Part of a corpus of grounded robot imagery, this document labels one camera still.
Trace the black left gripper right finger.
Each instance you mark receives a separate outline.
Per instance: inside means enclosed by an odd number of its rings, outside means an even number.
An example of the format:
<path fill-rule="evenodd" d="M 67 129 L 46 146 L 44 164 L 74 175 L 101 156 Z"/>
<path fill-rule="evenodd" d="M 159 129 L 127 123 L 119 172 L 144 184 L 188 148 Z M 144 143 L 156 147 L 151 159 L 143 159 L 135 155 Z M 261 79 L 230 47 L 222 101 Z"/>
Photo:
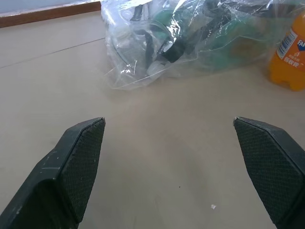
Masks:
<path fill-rule="evenodd" d="M 236 117 L 233 122 L 252 184 L 278 229 L 305 227 L 305 151 L 283 129 Z"/>

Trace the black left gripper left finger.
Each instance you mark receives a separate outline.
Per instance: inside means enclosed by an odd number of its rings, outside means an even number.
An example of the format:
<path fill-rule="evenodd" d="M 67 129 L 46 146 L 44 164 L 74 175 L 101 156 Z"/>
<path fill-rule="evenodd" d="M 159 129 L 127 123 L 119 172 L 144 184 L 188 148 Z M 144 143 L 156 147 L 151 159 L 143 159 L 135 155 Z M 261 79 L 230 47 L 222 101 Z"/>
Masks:
<path fill-rule="evenodd" d="M 0 215 L 2 229 L 76 229 L 96 179 L 105 119 L 68 128 Z"/>

